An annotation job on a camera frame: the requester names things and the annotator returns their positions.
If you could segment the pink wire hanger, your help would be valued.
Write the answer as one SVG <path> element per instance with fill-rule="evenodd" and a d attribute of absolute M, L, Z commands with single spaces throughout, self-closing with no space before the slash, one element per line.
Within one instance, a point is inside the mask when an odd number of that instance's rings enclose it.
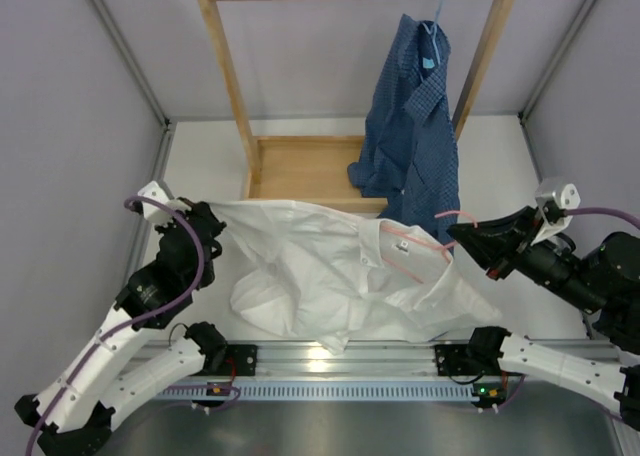
<path fill-rule="evenodd" d="M 461 210 L 449 210 L 449 211 L 444 211 L 441 213 L 438 213 L 435 215 L 436 219 L 440 219 L 446 216 L 462 216 L 464 219 L 468 219 L 472 226 L 474 228 L 477 228 L 479 225 L 479 222 L 477 221 L 477 219 L 475 217 L 473 217 L 470 213 L 466 212 L 466 211 L 461 211 Z M 408 232 L 402 232 L 400 230 L 394 229 L 392 228 L 389 224 L 387 223 L 382 223 L 380 226 L 380 229 L 390 233 L 390 234 L 394 234 L 396 236 L 399 236 L 400 238 L 402 238 L 405 241 L 411 241 L 419 246 L 428 248 L 432 251 L 435 251 L 437 253 L 440 254 L 440 256 L 448 263 L 450 264 L 453 261 L 453 256 L 450 253 L 450 250 L 457 245 L 457 242 L 450 242 L 448 244 L 440 244 L 440 243 L 431 243 L 428 242 L 427 240 L 424 239 L 420 239 L 418 237 L 414 237 L 411 236 Z"/>

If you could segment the white shirt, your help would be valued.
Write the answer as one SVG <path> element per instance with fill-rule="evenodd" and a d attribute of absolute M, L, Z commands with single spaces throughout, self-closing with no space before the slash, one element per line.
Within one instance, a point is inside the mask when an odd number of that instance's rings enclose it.
<path fill-rule="evenodd" d="M 351 340 L 422 343 L 496 323 L 498 308 L 453 261 L 380 229 L 439 243 L 418 226 L 291 200 L 214 202 L 249 270 L 233 312 L 287 339 L 341 353 Z"/>

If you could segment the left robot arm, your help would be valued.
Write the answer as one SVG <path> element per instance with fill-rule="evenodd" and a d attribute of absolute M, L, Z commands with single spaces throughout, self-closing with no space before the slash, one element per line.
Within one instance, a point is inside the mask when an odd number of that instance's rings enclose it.
<path fill-rule="evenodd" d="M 226 362 L 227 342 L 209 322 L 194 323 L 160 355 L 125 373 L 130 359 L 192 302 L 194 291 L 214 280 L 225 223 L 205 202 L 184 198 L 175 208 L 134 196 L 126 207 L 154 206 L 169 216 L 155 259 L 131 275 L 94 338 L 70 367 L 37 395 L 15 405 L 32 433 L 25 452 L 94 455 L 137 409 L 171 384 L 202 372 L 213 375 Z"/>

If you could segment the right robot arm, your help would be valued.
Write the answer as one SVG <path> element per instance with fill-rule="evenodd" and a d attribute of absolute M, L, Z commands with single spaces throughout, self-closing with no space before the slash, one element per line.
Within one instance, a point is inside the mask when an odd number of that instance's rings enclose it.
<path fill-rule="evenodd" d="M 597 314 L 594 329 L 619 349 L 639 352 L 639 239 L 609 234 L 588 255 L 542 237 L 545 223 L 576 215 L 548 203 L 491 221 L 456 223 L 447 232 L 492 280 L 518 272 L 574 308 Z M 478 372 L 519 373 L 580 394 L 627 426 L 639 427 L 639 367 L 601 364 L 541 345 L 498 326 L 478 327 L 465 349 Z"/>

